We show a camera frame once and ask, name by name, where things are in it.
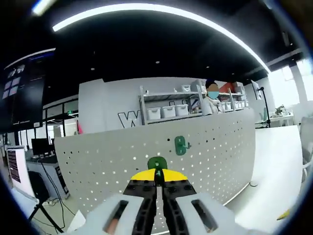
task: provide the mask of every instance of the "perforated partition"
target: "perforated partition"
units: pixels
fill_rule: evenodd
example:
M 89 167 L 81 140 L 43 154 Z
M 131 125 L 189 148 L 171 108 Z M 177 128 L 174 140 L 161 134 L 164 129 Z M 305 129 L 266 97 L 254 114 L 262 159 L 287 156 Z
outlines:
M 174 139 L 191 144 L 178 156 Z M 188 177 L 197 192 L 221 204 L 250 182 L 254 165 L 253 111 L 241 111 L 146 126 L 56 138 L 61 171 L 70 194 L 86 215 L 112 193 L 122 193 L 130 178 L 147 170 L 151 157 L 163 156 L 168 168 Z M 161 188 L 153 233 L 168 230 Z

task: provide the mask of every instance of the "red object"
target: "red object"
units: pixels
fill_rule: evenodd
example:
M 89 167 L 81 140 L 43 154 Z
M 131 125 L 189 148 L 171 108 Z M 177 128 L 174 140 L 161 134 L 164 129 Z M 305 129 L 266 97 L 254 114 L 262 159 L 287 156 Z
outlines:
M 228 93 L 228 88 L 230 88 L 230 90 L 231 90 L 232 93 L 235 92 L 235 88 L 234 88 L 233 84 L 230 83 L 230 82 L 226 82 L 226 83 L 219 89 L 219 92 L 221 92 L 221 93 Z
M 79 134 L 82 134 L 83 133 L 83 129 L 82 127 L 80 126 L 79 122 L 77 121 L 77 129 L 78 129 L 78 133 Z

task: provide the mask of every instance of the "potted plant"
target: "potted plant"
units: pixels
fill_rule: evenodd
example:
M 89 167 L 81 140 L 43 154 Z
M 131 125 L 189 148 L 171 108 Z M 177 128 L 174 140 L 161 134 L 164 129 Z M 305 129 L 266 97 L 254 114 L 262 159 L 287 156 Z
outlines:
M 282 116 L 283 115 L 283 111 L 285 110 L 285 106 L 281 105 L 278 108 L 276 108 L 275 114 L 277 116 Z

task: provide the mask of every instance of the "person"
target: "person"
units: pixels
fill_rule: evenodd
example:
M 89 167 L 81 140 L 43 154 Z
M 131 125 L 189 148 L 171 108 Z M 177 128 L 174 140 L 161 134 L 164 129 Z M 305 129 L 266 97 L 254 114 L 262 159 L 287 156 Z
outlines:
M 219 95 L 219 87 L 218 85 L 210 80 L 207 80 L 205 83 L 206 88 L 206 96 L 202 100 L 202 114 L 211 115 L 211 114 L 219 114 L 224 113 L 224 108 L 221 102 L 218 100 Z

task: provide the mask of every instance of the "black ceiling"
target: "black ceiling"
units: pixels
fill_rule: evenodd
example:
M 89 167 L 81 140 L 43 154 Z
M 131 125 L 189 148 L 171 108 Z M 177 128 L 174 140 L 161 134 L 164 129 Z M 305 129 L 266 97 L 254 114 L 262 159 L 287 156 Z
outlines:
M 27 54 L 56 47 L 47 76 L 45 103 L 77 94 L 79 83 L 97 78 L 114 81 L 170 76 L 241 81 L 243 74 L 260 66 L 228 37 L 180 16 L 151 11 L 114 12 L 81 20 L 54 33 L 52 26 L 71 15 L 125 2 L 58 0 L 41 17 L 29 14 L 34 2 L 5 1 L 7 13 L 13 17 L 4 21 L 7 37 L 1 47 L 0 65 L 5 67 Z M 279 23 L 256 0 L 144 3 L 173 6 L 210 19 L 238 36 L 264 62 L 297 49 L 290 35 L 290 43 L 284 43 Z M 249 78 L 257 80 L 265 75 L 261 70 Z

